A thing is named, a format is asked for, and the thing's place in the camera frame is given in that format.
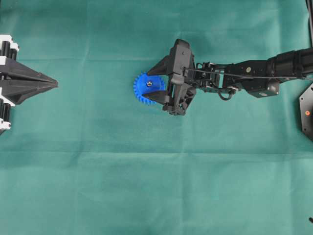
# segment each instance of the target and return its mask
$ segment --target green tablecloth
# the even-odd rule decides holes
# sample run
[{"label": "green tablecloth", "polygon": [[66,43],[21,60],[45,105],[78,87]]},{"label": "green tablecloth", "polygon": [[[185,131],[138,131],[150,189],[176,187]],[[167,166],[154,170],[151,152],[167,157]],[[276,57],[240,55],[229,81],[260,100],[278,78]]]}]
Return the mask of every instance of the green tablecloth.
[{"label": "green tablecloth", "polygon": [[196,62],[308,48],[304,0],[3,0],[0,34],[59,88],[0,137],[1,235],[311,235],[313,143],[298,98],[198,92],[186,116],[133,80],[176,38]]}]

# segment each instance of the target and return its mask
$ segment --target robotic arm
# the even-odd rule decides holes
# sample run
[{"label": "robotic arm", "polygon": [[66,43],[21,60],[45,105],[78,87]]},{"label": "robotic arm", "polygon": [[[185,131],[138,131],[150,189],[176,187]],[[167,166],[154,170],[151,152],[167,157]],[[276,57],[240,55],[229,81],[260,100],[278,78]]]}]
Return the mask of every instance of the robotic arm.
[{"label": "robotic arm", "polygon": [[169,76],[166,91],[143,96],[163,105],[172,115],[185,115],[196,95],[196,89],[217,93],[222,100],[230,100],[240,91],[262,98],[279,94],[279,84],[306,79],[313,73],[313,48],[290,51],[268,60],[248,60],[237,64],[219,65],[194,62],[189,44],[177,39],[165,56],[148,72],[148,76]]}]

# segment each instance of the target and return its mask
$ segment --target black cable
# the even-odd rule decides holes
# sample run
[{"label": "black cable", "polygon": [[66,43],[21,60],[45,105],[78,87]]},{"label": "black cable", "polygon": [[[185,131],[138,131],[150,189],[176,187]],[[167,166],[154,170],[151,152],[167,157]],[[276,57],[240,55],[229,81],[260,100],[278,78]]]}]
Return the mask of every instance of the black cable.
[{"label": "black cable", "polygon": [[184,67],[185,70],[190,70],[190,71],[196,71],[196,72],[204,72],[204,73],[212,73],[212,74],[223,74],[223,75],[228,75],[228,76],[234,76],[234,77],[242,77],[242,78],[262,78],[262,79],[283,79],[283,78],[291,78],[291,79],[297,79],[297,77],[260,77],[260,76],[250,76],[250,75],[238,75],[238,74],[232,74],[232,73],[225,73],[225,72],[212,72],[212,71],[204,71],[204,70],[196,70],[196,69],[192,69],[192,68],[187,68]]},{"label": "black cable", "polygon": [[221,91],[218,91],[217,94],[219,94],[219,97],[220,97],[222,100],[228,101],[228,100],[230,100],[230,99],[233,97],[233,95],[235,94],[235,92],[234,92],[234,91],[230,91],[230,92],[228,93],[228,97],[227,97],[227,98],[225,98],[224,96],[222,96]]}]

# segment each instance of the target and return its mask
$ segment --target cable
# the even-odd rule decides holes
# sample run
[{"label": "cable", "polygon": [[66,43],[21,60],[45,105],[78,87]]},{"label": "cable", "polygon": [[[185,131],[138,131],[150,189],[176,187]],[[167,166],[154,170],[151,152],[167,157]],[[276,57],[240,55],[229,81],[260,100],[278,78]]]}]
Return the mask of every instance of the cable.
[{"label": "cable", "polygon": [[212,71],[203,71],[203,70],[196,70],[192,68],[187,68],[184,67],[185,70],[190,70],[190,71],[196,71],[196,72],[204,72],[204,73],[212,73],[212,74],[223,74],[223,75],[228,75],[228,76],[234,76],[234,77],[242,77],[242,78],[262,78],[262,79],[281,79],[281,78],[291,78],[291,79],[297,79],[297,77],[260,77],[260,76],[250,76],[250,75],[237,75],[237,74],[232,74],[232,73],[225,73],[225,72],[212,72]]}]

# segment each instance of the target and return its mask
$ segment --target blue gear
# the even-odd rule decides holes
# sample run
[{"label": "blue gear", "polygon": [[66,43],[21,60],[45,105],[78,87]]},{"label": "blue gear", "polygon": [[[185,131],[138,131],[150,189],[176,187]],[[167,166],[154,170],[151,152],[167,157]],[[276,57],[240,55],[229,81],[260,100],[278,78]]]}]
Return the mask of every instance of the blue gear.
[{"label": "blue gear", "polygon": [[155,104],[155,101],[143,97],[143,94],[164,91],[165,83],[161,76],[148,76],[146,73],[141,73],[134,81],[134,94],[139,101],[144,104]]}]

